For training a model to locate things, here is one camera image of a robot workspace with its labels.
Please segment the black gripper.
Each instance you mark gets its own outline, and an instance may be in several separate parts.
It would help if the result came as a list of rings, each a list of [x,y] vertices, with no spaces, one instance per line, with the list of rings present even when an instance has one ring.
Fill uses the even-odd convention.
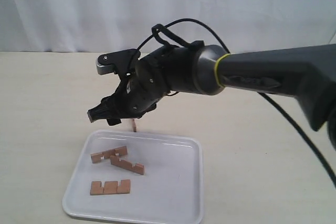
[[[170,86],[162,76],[124,76],[113,95],[87,111],[91,123],[106,120],[109,126],[121,119],[140,118],[156,109],[156,104],[169,93]]]

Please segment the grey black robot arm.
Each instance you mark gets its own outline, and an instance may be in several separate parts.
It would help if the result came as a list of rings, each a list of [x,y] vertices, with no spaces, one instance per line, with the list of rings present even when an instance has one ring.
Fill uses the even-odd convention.
[[[216,95],[225,87],[295,98],[314,131],[327,126],[335,143],[335,45],[229,54],[202,41],[190,47],[162,46],[145,57],[136,49],[97,59],[100,75],[120,83],[88,111],[91,122],[140,118],[170,92]]]

